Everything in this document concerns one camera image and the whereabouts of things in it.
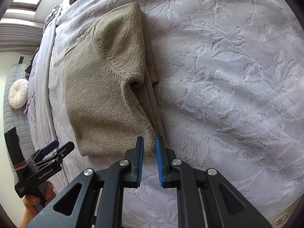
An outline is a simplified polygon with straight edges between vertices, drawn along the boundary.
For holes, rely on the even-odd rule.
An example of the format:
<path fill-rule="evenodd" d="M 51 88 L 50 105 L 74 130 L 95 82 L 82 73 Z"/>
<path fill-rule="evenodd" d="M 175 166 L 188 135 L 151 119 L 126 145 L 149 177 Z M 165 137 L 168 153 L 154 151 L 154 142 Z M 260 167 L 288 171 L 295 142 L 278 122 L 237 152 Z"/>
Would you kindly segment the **person's left hand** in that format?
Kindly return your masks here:
<path fill-rule="evenodd" d="M 45 206 L 47 206 L 55 197 L 56 193 L 54 191 L 53 183 L 47 181 L 45 192 Z M 30 221 L 33 220 L 33 218 L 39 213 L 39 211 L 36 209 L 36 205 L 40 203 L 40 199 L 33 195 L 25 195 L 22 201 L 25 206 L 25 212 L 20 228 L 26 228 Z"/>

